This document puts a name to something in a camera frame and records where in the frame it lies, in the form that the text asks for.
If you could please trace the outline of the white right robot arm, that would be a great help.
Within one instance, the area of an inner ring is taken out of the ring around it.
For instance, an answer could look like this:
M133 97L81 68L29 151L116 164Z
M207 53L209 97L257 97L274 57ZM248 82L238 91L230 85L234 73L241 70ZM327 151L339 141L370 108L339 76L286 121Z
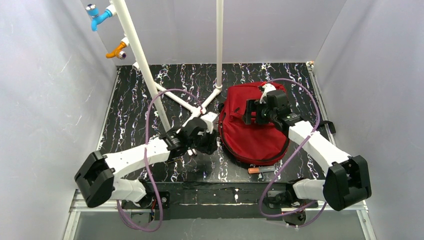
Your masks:
M296 179L286 184L286 190L267 197L268 202L290 205L299 200L326 202L341 211L372 196L368 162L337 148L309 121L292 112L283 90L261 88L260 99L246 102L243 121L249 125L274 124L289 140L298 144L325 171L324 180Z

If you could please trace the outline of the red student backpack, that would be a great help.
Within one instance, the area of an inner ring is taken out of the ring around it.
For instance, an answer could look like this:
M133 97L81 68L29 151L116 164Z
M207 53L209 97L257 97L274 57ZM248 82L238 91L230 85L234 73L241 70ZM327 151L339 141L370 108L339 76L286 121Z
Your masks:
M218 132L222 143L237 161L270 166L285 156L291 141L273 123L255 123L254 114L251 124L243 121L247 101L261 98L262 85L262 82L250 82L228 88L226 99L221 104Z

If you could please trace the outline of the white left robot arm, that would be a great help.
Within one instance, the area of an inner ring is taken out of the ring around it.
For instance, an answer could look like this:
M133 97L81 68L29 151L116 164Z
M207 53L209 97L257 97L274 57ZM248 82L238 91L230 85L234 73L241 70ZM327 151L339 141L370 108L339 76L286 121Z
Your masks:
M74 176L87 207L96 208L109 200L139 205L151 191L140 180L128 180L124 176L183 156L191 149L212 155L218 149L218 131L214 126L217 118L216 113L209 112L146 144L115 153L102 154L98 150L90 153Z

